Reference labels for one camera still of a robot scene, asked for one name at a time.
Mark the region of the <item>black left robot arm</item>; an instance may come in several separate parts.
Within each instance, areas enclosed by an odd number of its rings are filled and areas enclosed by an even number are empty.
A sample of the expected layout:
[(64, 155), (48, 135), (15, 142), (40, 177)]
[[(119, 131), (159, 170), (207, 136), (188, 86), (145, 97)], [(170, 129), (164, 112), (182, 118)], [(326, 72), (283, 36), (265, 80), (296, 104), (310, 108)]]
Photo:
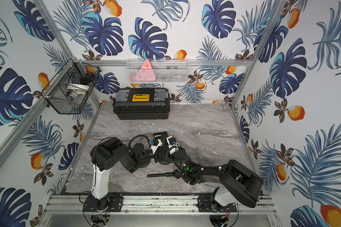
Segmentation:
[(116, 163), (133, 173), (147, 167), (152, 159), (159, 159), (166, 145), (161, 134), (154, 134), (153, 141), (146, 135), (137, 135), (127, 145), (116, 137), (100, 141), (90, 152), (94, 169), (91, 196), (100, 201), (108, 195), (109, 175)]

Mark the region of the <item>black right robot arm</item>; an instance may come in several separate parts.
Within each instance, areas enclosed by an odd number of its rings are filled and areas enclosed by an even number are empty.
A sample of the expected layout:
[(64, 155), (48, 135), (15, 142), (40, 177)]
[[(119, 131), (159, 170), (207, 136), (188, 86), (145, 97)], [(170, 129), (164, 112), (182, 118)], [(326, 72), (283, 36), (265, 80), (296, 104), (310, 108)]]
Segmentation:
[(168, 136), (157, 141), (163, 157), (176, 164), (183, 181), (190, 185), (220, 183), (237, 202), (249, 208), (256, 207), (263, 183), (255, 172), (234, 159), (219, 166), (203, 166), (193, 162), (174, 137)]

